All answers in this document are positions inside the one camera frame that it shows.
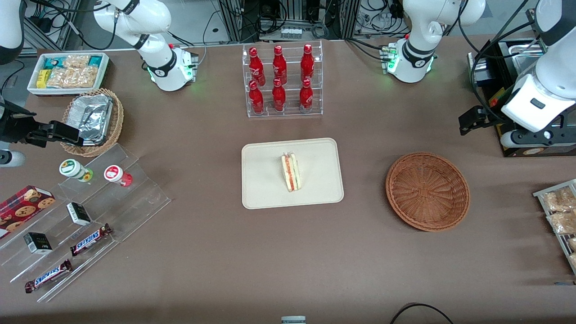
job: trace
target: red cookie box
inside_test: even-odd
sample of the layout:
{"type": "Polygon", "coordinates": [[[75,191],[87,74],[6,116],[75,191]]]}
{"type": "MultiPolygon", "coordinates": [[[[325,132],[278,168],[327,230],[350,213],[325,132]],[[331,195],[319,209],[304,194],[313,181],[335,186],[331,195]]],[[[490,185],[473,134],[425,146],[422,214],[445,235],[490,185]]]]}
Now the red cookie box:
{"type": "Polygon", "coordinates": [[[26,186],[0,203],[0,239],[52,205],[56,200],[46,190],[26,186]]]}

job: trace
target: bottle display rack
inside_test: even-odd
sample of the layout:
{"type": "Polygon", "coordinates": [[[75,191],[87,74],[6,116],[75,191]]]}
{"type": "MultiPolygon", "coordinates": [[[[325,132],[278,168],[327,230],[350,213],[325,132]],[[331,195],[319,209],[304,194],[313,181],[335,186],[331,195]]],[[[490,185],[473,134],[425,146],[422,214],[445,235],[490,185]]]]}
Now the bottle display rack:
{"type": "Polygon", "coordinates": [[[35,216],[17,233],[0,242],[0,262],[11,278],[10,282],[21,286],[22,293],[25,293],[26,282],[70,259],[72,272],[61,274],[31,293],[37,302],[48,302],[170,203],[170,199],[156,182],[148,178],[137,161],[138,158],[132,153],[116,144],[86,165],[94,172],[90,181],[82,183],[68,178],[52,188],[56,202],[47,212],[35,216]],[[131,185],[122,187],[104,179],[105,168],[112,164],[132,175],[131,185]],[[69,202],[83,205],[92,222],[87,226],[73,223],[66,208],[69,202]],[[113,232],[73,257],[70,247],[106,223],[113,232]],[[24,242],[24,235],[28,232],[44,233],[52,251],[46,255],[30,253],[24,242]]]}
{"type": "Polygon", "coordinates": [[[322,42],[293,42],[293,43],[283,43],[282,52],[286,58],[287,72],[288,72],[288,82],[284,85],[284,90],[286,91],[286,108],[283,112],[278,112],[274,109],[274,102],[272,99],[272,89],[274,84],[274,70],[272,68],[272,62],[274,60],[274,49],[273,48],[263,48],[254,45],[244,45],[242,48],[242,71],[244,73],[244,92],[246,93],[246,108],[249,118],[266,118],[266,117],[283,117],[283,116],[309,116],[309,115],[322,115],[324,112],[324,97],[323,97],[323,51],[322,42]],[[314,95],[312,97],[312,110],[308,113],[303,113],[300,111],[300,89],[302,88],[302,80],[300,77],[300,60],[304,54],[304,45],[312,45],[312,56],[314,57],[314,75],[311,79],[312,91],[314,95]],[[250,74],[250,55],[248,55],[248,49],[251,47],[256,47],[258,50],[258,57],[262,60],[264,65],[264,76],[266,77],[266,84],[259,87],[262,95],[264,97],[264,113],[261,115],[256,115],[252,111],[252,106],[250,105],[250,97],[248,93],[250,88],[248,83],[252,79],[250,74]]]}

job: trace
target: table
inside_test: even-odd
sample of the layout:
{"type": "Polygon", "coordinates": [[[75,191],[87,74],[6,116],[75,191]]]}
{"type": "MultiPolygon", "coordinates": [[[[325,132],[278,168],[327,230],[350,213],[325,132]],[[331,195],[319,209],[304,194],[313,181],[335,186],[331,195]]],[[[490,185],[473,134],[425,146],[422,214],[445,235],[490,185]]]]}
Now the table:
{"type": "MultiPolygon", "coordinates": [[[[574,322],[576,288],[552,284],[573,276],[531,195],[574,178],[574,160],[504,159],[493,129],[459,135],[458,116],[477,104],[460,37],[442,41],[417,84],[383,76],[345,42],[323,45],[325,113],[293,120],[247,118],[241,46],[210,47],[198,81],[172,93],[148,80],[136,51],[108,52],[105,85],[125,109],[120,143],[173,201],[47,304],[0,269],[1,322],[387,323],[409,302],[456,323],[574,322]],[[320,137],[338,143],[342,202],[242,206],[244,145],[320,137]],[[449,159],[469,183],[469,213],[451,231],[413,229],[385,198],[390,165],[420,150],[449,159]]],[[[59,120],[69,101],[30,95],[26,108],[59,120]]],[[[56,166],[71,156],[59,144],[13,148],[28,160],[0,169],[0,199],[63,180],[56,166]]],[[[404,323],[440,322],[409,312],[404,323]]]]}

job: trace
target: coca-cola bottle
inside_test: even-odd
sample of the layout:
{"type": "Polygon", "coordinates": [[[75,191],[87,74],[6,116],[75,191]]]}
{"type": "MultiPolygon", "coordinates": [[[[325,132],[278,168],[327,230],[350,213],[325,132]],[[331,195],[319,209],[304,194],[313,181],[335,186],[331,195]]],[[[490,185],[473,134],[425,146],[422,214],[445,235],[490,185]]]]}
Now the coca-cola bottle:
{"type": "Polygon", "coordinates": [[[264,84],[266,84],[264,65],[258,57],[258,50],[256,47],[251,47],[248,53],[250,54],[250,74],[252,75],[252,79],[258,82],[259,86],[264,86],[264,84]]]}
{"type": "Polygon", "coordinates": [[[274,77],[279,78],[282,84],[288,82],[288,71],[286,68],[286,58],[282,55],[282,46],[274,46],[274,61],[272,62],[274,67],[274,77]]]}
{"type": "Polygon", "coordinates": [[[312,57],[312,45],[304,45],[304,55],[300,61],[300,79],[312,79],[314,75],[314,57],[312,57]]]}
{"type": "Polygon", "coordinates": [[[254,80],[250,80],[248,83],[250,86],[250,92],[248,96],[250,97],[250,105],[252,106],[252,111],[256,115],[261,115],[264,113],[264,98],[260,89],[258,89],[258,84],[254,80]]]}
{"type": "Polygon", "coordinates": [[[278,112],[284,111],[286,106],[286,91],[282,86],[280,78],[274,79],[274,89],[272,89],[272,97],[274,98],[274,109],[278,112]]]}
{"type": "Polygon", "coordinates": [[[306,78],[302,82],[300,89],[300,111],[307,114],[312,111],[312,96],[314,92],[310,88],[310,79],[306,78]]]}

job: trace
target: wicker basket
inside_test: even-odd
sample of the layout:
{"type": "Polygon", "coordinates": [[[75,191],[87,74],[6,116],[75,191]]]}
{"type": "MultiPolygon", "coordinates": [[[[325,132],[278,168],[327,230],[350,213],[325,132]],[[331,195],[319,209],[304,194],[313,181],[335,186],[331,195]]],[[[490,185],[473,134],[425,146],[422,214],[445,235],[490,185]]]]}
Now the wicker basket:
{"type": "MultiPolygon", "coordinates": [[[[114,100],[114,106],[112,107],[112,116],[110,116],[110,125],[108,126],[107,140],[101,146],[74,146],[64,143],[60,143],[65,151],[74,155],[80,155],[83,157],[94,157],[106,152],[111,148],[120,137],[120,132],[122,131],[122,122],[124,121],[124,108],[122,108],[122,103],[118,100],[116,95],[108,90],[100,88],[98,90],[90,91],[81,94],[80,96],[95,96],[95,95],[107,95],[114,100]]],[[[72,102],[68,105],[68,109],[64,112],[64,117],[62,122],[65,123],[68,119],[68,113],[70,112],[70,107],[72,102]]]]}
{"type": "Polygon", "coordinates": [[[427,152],[405,155],[392,164],[386,195],[400,218],[428,232],[455,227],[470,206],[462,173],[447,159],[427,152]]]}

